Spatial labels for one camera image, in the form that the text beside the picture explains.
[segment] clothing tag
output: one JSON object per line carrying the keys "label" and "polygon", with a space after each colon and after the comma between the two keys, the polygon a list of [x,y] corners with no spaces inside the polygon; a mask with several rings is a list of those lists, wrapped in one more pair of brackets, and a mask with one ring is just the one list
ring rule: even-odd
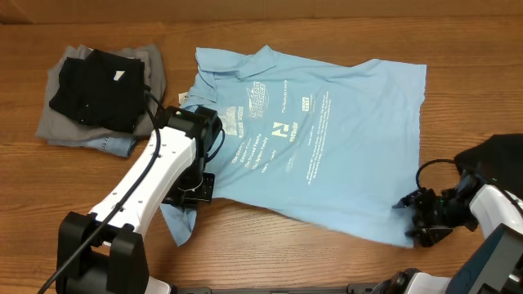
{"label": "clothing tag", "polygon": [[114,80],[114,81],[118,81],[118,80],[123,76],[123,73],[125,73],[125,71],[123,71],[123,70],[117,70],[117,71],[116,71],[116,74],[114,75],[113,80]]}
{"label": "clothing tag", "polygon": [[183,105],[185,102],[187,102],[188,97],[188,92],[178,94],[178,103],[180,103],[180,105]]}

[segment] wooden table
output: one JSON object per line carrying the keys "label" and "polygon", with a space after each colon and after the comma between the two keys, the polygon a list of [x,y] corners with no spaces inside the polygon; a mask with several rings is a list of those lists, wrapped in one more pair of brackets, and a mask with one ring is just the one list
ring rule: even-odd
{"label": "wooden table", "polygon": [[[47,69],[67,45],[101,50],[155,42],[163,53],[167,104],[194,81],[196,47],[276,51],[357,65],[371,58],[428,64],[421,157],[452,158],[496,133],[523,131],[523,18],[381,18],[0,26],[0,292],[35,293],[56,265],[57,229],[87,213],[119,183],[129,159],[47,145],[34,137]],[[454,186],[452,167],[422,182]],[[150,273],[178,286],[341,286],[418,267],[452,276],[482,242],[458,229],[433,248],[372,243],[274,212],[216,201],[176,247],[158,214],[145,239]]]}

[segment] folded blue garment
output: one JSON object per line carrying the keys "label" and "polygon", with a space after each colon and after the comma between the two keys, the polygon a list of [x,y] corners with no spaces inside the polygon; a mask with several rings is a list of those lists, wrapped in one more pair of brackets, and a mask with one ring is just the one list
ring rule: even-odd
{"label": "folded blue garment", "polygon": [[[344,67],[269,47],[251,56],[198,48],[196,59],[184,107],[215,109],[226,132],[206,166],[216,175],[214,198],[413,246],[405,237],[413,212],[391,207],[416,189],[426,65]],[[195,212],[162,212],[183,243],[194,226],[185,214]]]}
{"label": "folded blue garment", "polygon": [[102,136],[89,140],[48,140],[49,145],[60,145],[67,147],[87,147],[94,148],[100,151],[114,154],[122,157],[131,156],[132,150],[136,146],[137,138],[135,136],[129,137],[112,137]]}

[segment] cable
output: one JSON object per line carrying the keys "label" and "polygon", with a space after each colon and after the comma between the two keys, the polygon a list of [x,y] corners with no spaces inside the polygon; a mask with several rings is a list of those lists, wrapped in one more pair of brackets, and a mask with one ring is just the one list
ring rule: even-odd
{"label": "cable", "polygon": [[156,98],[151,92],[149,91],[145,91],[145,95],[148,96],[150,99],[154,100],[154,102],[156,102],[156,104],[158,105],[158,107],[162,110],[162,111],[165,111],[165,108],[163,107],[163,105],[160,103],[160,101],[158,100],[158,98]]}
{"label": "cable", "polygon": [[218,151],[220,151],[221,147],[223,146],[223,142],[225,142],[225,140],[226,140],[226,132],[223,129],[221,129],[221,143],[218,146],[218,148],[214,151],[214,153],[205,159],[205,163],[210,162],[211,160],[214,159],[214,157],[216,157],[216,155],[218,154]]}
{"label": "cable", "polygon": [[156,124],[154,120],[154,115],[150,111],[149,108],[145,108],[147,110],[147,114],[149,115],[150,120],[153,123],[154,132],[156,133],[156,147],[154,148],[153,155],[145,167],[144,171],[138,176],[134,184],[132,184],[131,188],[125,193],[125,195],[120,199],[118,203],[114,205],[113,210],[111,213],[98,225],[98,228],[96,228],[89,237],[83,241],[83,243],[76,249],[76,251],[65,261],[59,269],[56,270],[56,272],[43,284],[43,286],[40,288],[40,291],[38,291],[38,294],[43,294],[64,272],[65,269],[67,269],[68,266],[82,253],[82,251],[87,248],[88,246],[91,246],[92,241],[100,234],[102,229],[109,224],[110,220],[119,212],[120,208],[123,206],[123,204],[131,197],[132,192],[140,185],[140,183],[144,180],[145,176],[147,176],[147,173],[149,173],[149,170],[153,167],[154,161],[156,161],[156,158],[159,155],[160,151],[160,130],[158,129],[158,125]]}
{"label": "cable", "polygon": [[454,160],[452,159],[434,159],[434,160],[431,160],[429,162],[426,162],[424,163],[421,167],[419,167],[418,171],[416,172],[416,185],[418,186],[418,189],[423,189],[423,187],[419,184],[419,175],[421,174],[422,170],[425,168],[425,167],[428,167],[434,163],[452,163],[452,164],[455,164],[457,167],[461,167],[463,170],[469,170],[469,171],[472,171],[472,172],[475,172],[478,176],[482,177],[485,182],[488,184],[488,185],[492,185],[494,186],[497,190],[499,190],[499,192],[505,196],[505,198],[514,206],[516,207],[516,210],[521,214],[521,216],[523,217],[523,208],[521,208],[520,204],[513,198],[511,197],[506,189],[504,189],[500,184],[496,183],[496,181],[488,176],[486,176],[482,171],[479,171],[477,168],[472,168],[472,167],[469,167],[467,164],[463,164],[463,163],[456,163]]}

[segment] black cloth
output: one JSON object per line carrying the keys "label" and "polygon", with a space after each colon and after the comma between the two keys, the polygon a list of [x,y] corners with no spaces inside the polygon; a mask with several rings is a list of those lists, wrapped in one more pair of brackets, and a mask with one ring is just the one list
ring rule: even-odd
{"label": "black cloth", "polygon": [[523,134],[494,135],[454,158],[460,164],[479,168],[501,187],[523,199]]}
{"label": "black cloth", "polygon": [[[144,68],[141,60],[99,50],[85,60],[68,58],[49,106],[83,125],[132,133],[146,107]],[[123,74],[115,80],[117,72]]]}

